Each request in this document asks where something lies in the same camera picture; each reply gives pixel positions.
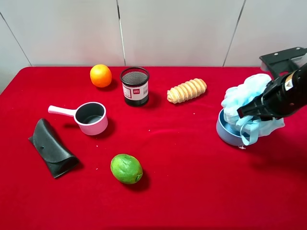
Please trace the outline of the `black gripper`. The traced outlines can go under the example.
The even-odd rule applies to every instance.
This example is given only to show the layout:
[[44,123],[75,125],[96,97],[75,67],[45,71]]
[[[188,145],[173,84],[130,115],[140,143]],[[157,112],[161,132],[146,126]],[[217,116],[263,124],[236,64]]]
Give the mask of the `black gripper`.
[[283,114],[283,82],[282,78],[270,81],[265,90],[251,102],[237,109],[240,118],[245,116],[259,117],[262,121],[285,117]]

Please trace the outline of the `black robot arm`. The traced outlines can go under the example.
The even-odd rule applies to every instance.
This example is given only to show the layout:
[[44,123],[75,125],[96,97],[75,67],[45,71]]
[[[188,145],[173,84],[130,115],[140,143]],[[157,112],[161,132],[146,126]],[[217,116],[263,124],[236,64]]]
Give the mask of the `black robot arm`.
[[250,103],[237,109],[240,118],[254,116],[262,121],[281,119],[307,104],[307,65],[270,81]]

